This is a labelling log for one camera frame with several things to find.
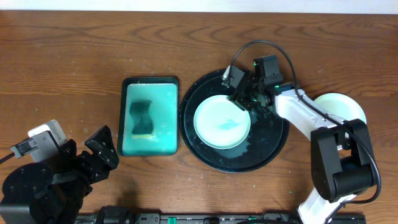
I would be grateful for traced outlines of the green plate with stain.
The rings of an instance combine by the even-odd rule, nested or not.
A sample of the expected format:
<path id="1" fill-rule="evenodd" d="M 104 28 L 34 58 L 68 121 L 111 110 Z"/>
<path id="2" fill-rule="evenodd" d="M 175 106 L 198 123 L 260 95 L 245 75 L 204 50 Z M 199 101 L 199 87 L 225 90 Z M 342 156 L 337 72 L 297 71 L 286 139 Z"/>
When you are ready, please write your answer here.
<path id="1" fill-rule="evenodd" d="M 193 126 L 198 137 L 215 149 L 230 149 L 249 134 L 251 118 L 248 111 L 238 108 L 226 95 L 205 99 L 197 107 Z"/>

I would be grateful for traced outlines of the dark green sponge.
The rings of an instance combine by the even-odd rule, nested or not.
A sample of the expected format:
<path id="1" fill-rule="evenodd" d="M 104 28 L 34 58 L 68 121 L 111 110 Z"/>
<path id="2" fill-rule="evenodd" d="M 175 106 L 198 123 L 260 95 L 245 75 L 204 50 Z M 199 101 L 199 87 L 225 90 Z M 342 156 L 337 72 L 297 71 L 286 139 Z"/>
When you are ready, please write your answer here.
<path id="1" fill-rule="evenodd" d="M 133 101 L 129 114 L 132 119 L 132 138 L 151 138 L 154 135 L 154 122 L 150 115 L 152 102 L 147 100 Z"/>

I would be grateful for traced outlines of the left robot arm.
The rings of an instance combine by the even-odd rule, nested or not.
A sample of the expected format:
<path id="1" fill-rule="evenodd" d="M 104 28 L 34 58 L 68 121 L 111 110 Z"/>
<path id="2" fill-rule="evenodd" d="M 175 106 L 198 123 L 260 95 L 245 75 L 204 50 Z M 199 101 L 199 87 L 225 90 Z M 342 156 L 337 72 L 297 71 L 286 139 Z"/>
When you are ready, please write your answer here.
<path id="1" fill-rule="evenodd" d="M 91 193 L 106 180 L 119 157 L 111 130 L 103 126 L 77 153 L 76 142 L 48 128 L 11 147 L 15 157 L 33 162 L 11 172 L 2 185 L 1 216 L 6 223 L 74 223 Z"/>

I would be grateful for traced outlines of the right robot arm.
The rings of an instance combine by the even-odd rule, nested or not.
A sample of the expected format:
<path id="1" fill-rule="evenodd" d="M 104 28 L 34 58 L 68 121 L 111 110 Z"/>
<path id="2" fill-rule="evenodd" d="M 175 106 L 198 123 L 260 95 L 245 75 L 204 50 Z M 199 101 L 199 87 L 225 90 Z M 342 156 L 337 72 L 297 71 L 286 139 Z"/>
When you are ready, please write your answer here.
<path id="1" fill-rule="evenodd" d="M 378 198 L 381 175 L 368 127 L 360 119 L 348 121 L 327 112 L 300 89 L 296 81 L 284 82 L 276 56 L 254 59 L 254 72 L 229 65 L 223 84 L 234 90 L 229 96 L 242 110 L 261 106 L 293 124 L 310 141 L 314 189 L 297 209 L 299 223 L 330 223 L 355 196 L 376 187 L 367 201 Z"/>

